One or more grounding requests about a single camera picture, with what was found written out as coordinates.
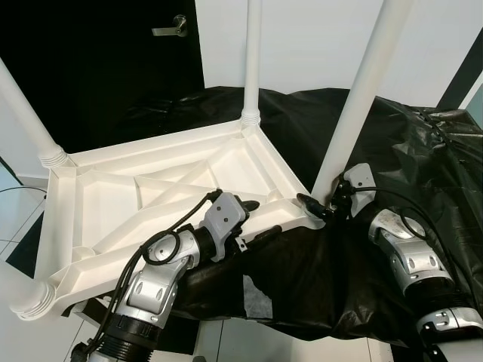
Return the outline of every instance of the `silver door handle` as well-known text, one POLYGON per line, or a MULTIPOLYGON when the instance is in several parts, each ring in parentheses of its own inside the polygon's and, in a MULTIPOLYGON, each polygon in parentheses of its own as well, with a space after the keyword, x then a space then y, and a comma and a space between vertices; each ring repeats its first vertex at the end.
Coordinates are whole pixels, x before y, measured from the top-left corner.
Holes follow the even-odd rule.
POLYGON ((173 28, 153 28, 152 34, 154 36, 168 36, 178 35, 185 37, 188 35, 188 28, 186 27, 186 17, 184 15, 177 15, 173 19, 173 28))

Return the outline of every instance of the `door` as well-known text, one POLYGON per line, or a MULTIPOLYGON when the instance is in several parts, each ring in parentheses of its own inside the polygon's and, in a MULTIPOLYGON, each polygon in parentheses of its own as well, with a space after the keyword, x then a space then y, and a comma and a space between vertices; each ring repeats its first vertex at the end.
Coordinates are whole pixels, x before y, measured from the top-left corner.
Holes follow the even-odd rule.
POLYGON ((68 153, 119 142, 116 127, 144 97, 169 102, 204 88, 195 0, 66 4, 9 5, 0 57, 68 153), (178 14, 186 37, 153 35, 178 14))

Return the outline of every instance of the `black cloth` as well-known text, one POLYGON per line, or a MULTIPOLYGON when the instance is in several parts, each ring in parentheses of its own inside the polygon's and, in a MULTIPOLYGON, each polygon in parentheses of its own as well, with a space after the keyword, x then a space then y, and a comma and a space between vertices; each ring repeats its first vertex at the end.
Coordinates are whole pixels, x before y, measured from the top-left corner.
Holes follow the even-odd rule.
MULTIPOLYGON (((310 190, 348 91, 280 94, 260 90, 261 127, 310 190)), ((243 89, 216 87, 182 100, 155 95, 130 109, 112 134, 115 143, 232 121, 243 89)), ((379 187, 418 201, 435 220, 474 306, 483 314, 482 132, 462 110, 417 109, 377 97, 347 168, 371 166, 379 187)), ((377 194, 382 207, 409 206, 377 194)), ((436 251, 446 262, 440 246, 436 251)), ((174 313, 197 319, 245 317, 242 276, 273 305, 271 327, 312 340, 367 336, 417 345, 411 311, 386 257, 355 226, 284 232, 259 250, 189 271, 174 313)))

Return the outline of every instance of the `white floor tile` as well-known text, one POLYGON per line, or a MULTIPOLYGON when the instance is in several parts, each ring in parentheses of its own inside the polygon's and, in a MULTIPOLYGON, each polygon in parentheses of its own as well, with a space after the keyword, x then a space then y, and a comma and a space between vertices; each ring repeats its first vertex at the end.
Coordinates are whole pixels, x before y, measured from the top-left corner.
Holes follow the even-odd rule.
POLYGON ((232 319, 223 324, 218 362, 371 362, 366 338, 305 342, 261 324, 232 319))
POLYGON ((80 342, 87 344, 88 339, 94 338, 96 332, 97 332, 96 327, 94 327, 92 324, 89 324, 86 321, 82 321, 81 328, 78 330, 77 335, 75 336, 74 340, 72 341, 72 344, 70 345, 69 351, 66 353, 66 356, 65 356, 66 359, 65 359, 64 362, 70 362, 70 354, 72 353, 72 350, 74 349, 74 347, 77 344, 79 344, 80 342))
POLYGON ((391 345, 368 338, 369 352, 371 353, 371 362, 394 362, 392 357, 391 345))
POLYGON ((12 252, 17 247, 17 243, 9 242, 8 245, 3 249, 2 253, 0 254, 0 259, 6 261, 7 258, 12 254, 12 252))
POLYGON ((20 230, 15 234, 15 236, 12 238, 12 241, 14 243, 20 243, 23 239, 23 237, 26 235, 27 232, 29 232, 30 228, 32 228, 33 224, 37 221, 37 219, 41 216, 41 214, 44 212, 45 208, 45 200, 42 200, 39 206, 34 210, 32 215, 25 221, 25 223, 22 225, 20 230))
POLYGON ((194 355, 203 356, 207 362, 216 362, 222 329, 223 321, 201 322, 194 355))
POLYGON ((77 316, 55 321, 21 321, 0 303, 0 360, 63 362, 81 326, 77 316))
POLYGON ((193 357, 187 354, 178 354, 164 351, 154 351, 151 362, 192 362, 193 357))
POLYGON ((23 188, 21 191, 23 192, 27 192, 30 197, 32 197, 33 199, 35 199, 37 201, 37 204, 43 202, 43 200, 45 200, 45 196, 46 196, 46 191, 47 191, 47 188, 42 188, 40 187, 40 190, 37 190, 37 189, 29 189, 27 187, 23 188))
POLYGON ((0 240, 12 240, 41 203, 30 191, 16 189, 0 193, 0 240))
POLYGON ((8 241, 0 240, 0 254, 2 254, 3 250, 7 247, 8 241))
POLYGON ((10 187, 21 186, 18 181, 11 175, 10 172, 0 164, 0 190, 9 189, 10 187))

